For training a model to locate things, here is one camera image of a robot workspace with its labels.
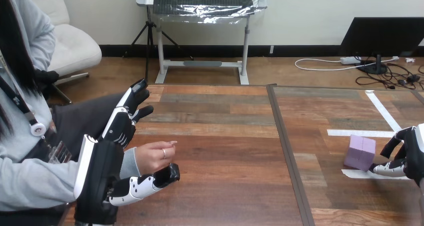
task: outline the black lanyard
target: black lanyard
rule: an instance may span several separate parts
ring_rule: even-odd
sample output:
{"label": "black lanyard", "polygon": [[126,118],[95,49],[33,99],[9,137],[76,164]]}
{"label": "black lanyard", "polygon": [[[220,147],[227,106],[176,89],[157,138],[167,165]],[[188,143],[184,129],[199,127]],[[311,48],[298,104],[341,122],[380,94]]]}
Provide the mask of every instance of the black lanyard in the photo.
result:
{"label": "black lanyard", "polygon": [[4,91],[4,93],[6,93],[7,97],[10,98],[10,100],[16,105],[16,107],[18,107],[18,109],[25,115],[26,119],[28,120],[30,124],[31,134],[33,136],[42,137],[46,132],[46,127],[37,121],[36,117],[34,116],[32,111],[29,109],[28,105],[25,103],[24,98],[19,92],[18,85],[15,85],[13,75],[10,73],[1,51],[0,51],[0,63],[3,65],[4,69],[6,70],[10,79],[12,80],[12,83],[16,91],[13,90],[1,76],[0,76],[0,88]]}
{"label": "black lanyard", "polygon": [[33,113],[28,108],[28,105],[25,103],[24,99],[22,98],[22,95],[19,92],[16,93],[15,90],[13,90],[7,84],[7,82],[3,79],[3,77],[0,77],[0,88],[4,91],[4,93],[6,93],[7,97],[10,98],[10,100],[16,105],[16,107],[18,107],[18,109],[25,115],[25,117],[28,119],[28,122],[31,124],[31,126],[38,123]]}

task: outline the wooden table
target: wooden table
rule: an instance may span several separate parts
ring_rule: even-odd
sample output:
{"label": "wooden table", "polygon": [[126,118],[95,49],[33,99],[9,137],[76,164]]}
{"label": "wooden table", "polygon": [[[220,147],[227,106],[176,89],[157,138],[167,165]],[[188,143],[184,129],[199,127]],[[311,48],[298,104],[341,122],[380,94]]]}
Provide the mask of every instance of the wooden table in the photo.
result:
{"label": "wooden table", "polygon": [[[390,131],[363,90],[151,85],[155,110],[132,147],[178,141],[181,181],[119,209],[116,225],[418,225],[411,180],[342,174],[349,137]],[[375,91],[401,127],[424,122],[422,93]],[[373,138],[379,152],[387,138]],[[381,156],[375,161],[383,162]],[[73,210],[64,225],[73,225]]]}

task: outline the robotic hand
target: robotic hand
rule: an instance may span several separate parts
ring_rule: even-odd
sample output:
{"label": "robotic hand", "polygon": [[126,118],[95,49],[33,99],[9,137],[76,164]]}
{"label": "robotic hand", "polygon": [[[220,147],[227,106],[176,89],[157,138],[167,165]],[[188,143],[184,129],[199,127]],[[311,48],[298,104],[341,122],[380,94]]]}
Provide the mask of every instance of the robotic hand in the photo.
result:
{"label": "robotic hand", "polygon": [[152,106],[137,110],[149,97],[147,83],[132,85],[114,109],[98,140],[84,136],[74,187],[76,225],[113,225],[118,206],[142,200],[180,179],[178,165],[141,177],[120,179],[124,148],[135,133],[135,124],[153,112]]}
{"label": "robotic hand", "polygon": [[134,136],[136,123],[153,112],[152,106],[138,109],[150,92],[146,89],[147,83],[142,79],[133,84],[121,98],[107,122],[106,128],[98,141],[108,140],[126,148]]}
{"label": "robotic hand", "polygon": [[397,132],[383,148],[380,155],[390,158],[395,147],[402,141],[403,145],[393,161],[373,164],[369,170],[389,177],[406,176],[415,181],[421,189],[419,205],[421,208],[421,225],[424,226],[424,124]]}

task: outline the long black hair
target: long black hair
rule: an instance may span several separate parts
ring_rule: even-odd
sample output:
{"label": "long black hair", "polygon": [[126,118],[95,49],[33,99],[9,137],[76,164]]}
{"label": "long black hair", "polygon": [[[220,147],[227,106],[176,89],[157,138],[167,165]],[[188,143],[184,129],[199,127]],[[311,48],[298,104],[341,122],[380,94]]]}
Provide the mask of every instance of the long black hair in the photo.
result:
{"label": "long black hair", "polygon": [[[34,66],[25,47],[11,0],[0,0],[0,50],[20,87],[34,95],[39,94]],[[2,121],[8,131],[11,131],[8,117],[0,105],[0,135],[6,132]]]}

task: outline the monitor stand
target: monitor stand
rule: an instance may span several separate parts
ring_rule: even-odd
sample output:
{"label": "monitor stand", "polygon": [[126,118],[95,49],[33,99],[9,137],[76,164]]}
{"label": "monitor stand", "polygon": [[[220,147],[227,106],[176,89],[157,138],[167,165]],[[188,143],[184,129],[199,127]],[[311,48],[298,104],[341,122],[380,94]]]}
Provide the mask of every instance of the monitor stand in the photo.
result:
{"label": "monitor stand", "polygon": [[[366,65],[366,64],[371,64],[373,63],[373,61],[365,61],[363,62],[364,64],[362,64],[362,62],[359,64],[356,64],[357,66],[360,65]],[[368,74],[375,74],[375,75],[380,75],[380,74],[384,74],[387,72],[387,66],[382,64],[382,56],[380,54],[376,55],[375,57],[375,64],[373,65],[369,65],[366,67],[358,67],[358,70],[363,71],[365,73]]]}

